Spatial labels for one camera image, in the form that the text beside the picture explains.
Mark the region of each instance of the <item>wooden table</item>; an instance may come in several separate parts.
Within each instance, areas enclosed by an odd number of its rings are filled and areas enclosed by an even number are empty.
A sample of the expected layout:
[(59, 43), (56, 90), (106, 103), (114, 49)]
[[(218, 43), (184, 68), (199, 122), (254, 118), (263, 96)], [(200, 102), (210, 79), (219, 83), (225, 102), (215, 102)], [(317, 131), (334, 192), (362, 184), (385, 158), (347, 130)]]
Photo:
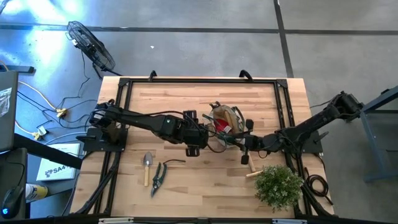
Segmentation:
[[(299, 124), (311, 117), (304, 81), (301, 78), (288, 78), (287, 81), (295, 122)], [(118, 83), (119, 77), (104, 77), (98, 102), (115, 99)], [(121, 105), (124, 105), (125, 96), (126, 91)], [(209, 103), (215, 101), (237, 106), (245, 119), (253, 119), (253, 133), (258, 136), (280, 128), (274, 89), (267, 84), (135, 83), (129, 109), (140, 113), (197, 110), (203, 122), (201, 114), (208, 114), (211, 111)], [(150, 168), (150, 185), (144, 187), (142, 158), (148, 151), (154, 156), (154, 165)], [(254, 179), (245, 178), (251, 171), (247, 165), (241, 165), (241, 155), (238, 148), (221, 154), (204, 149), (199, 157), (186, 157), (184, 144), (170, 144), (149, 131), (131, 127), (119, 166), (112, 216), (294, 217), (292, 209), (273, 213), (270, 207), (255, 198)], [(83, 161), (71, 212), (83, 206), (97, 187), (103, 156), (103, 152), (95, 152)], [(285, 165), (282, 153), (260, 159), (256, 152), (251, 152), (251, 157), (257, 170), (263, 166)], [(169, 159), (184, 159), (187, 162), (169, 163), (163, 185), (151, 198), (152, 178), (157, 164)], [(311, 174), (326, 178), (319, 158), (304, 154), (303, 164)], [(101, 211), (106, 198), (103, 198)], [(327, 211), (333, 213), (333, 207), (325, 198), (317, 199)]]

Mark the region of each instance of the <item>gray floor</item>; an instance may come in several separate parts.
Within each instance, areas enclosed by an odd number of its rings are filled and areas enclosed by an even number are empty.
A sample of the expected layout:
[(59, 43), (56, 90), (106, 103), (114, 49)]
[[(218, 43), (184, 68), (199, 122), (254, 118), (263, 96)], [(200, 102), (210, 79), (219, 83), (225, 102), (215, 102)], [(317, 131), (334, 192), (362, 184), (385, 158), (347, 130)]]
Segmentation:
[[(86, 26), (101, 27), (278, 28), (272, 0), (82, 2), (11, 0), (0, 16), (0, 25), (65, 25), (78, 20)], [(398, 3), (393, 0), (279, 2), (286, 29), (397, 29)], [(80, 52), (64, 33), (0, 30), (0, 59), (9, 64), (34, 66), (37, 71), (33, 76), (22, 75), (20, 79), (40, 89), (51, 102), (75, 96), (85, 80)], [(241, 69), (246, 69), (254, 77), (287, 76), (279, 34), (95, 32), (95, 35), (114, 57), (115, 71), (126, 75), (148, 75), (156, 70), (162, 76), (235, 77)], [(367, 103), (386, 88), (396, 86), (397, 43), (398, 35), (287, 35), (294, 77), (304, 78), (311, 105), (329, 100), (341, 90)], [(87, 58), (86, 62), (86, 74), (92, 79), (84, 87), (83, 99), (96, 99), (101, 82)], [(21, 91), (31, 92), (24, 86)], [(44, 103), (37, 95), (30, 96)], [(66, 105), (79, 101), (70, 100)], [(80, 106), (68, 119), (89, 113), (93, 106), (93, 103)], [(321, 109), (314, 108), (312, 113)], [(21, 100), (17, 119), (29, 130), (45, 121), (39, 110)], [(75, 131), (52, 129), (48, 138)], [(398, 222), (397, 179), (363, 182), (363, 176), (374, 170), (374, 161), (360, 120), (351, 124), (335, 121), (322, 131), (330, 132), (322, 143), (336, 214)], [(59, 215), (67, 196), (35, 202), (32, 217)]]

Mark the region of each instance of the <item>potted plant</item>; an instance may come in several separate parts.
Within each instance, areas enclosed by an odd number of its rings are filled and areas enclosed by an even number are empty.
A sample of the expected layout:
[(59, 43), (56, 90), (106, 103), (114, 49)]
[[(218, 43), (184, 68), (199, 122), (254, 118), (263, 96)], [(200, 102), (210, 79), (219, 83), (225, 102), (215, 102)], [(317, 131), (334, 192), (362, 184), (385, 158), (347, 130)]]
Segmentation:
[(301, 197), (303, 179), (286, 166), (265, 167), (256, 177), (256, 197), (266, 202), (272, 210), (287, 209)]

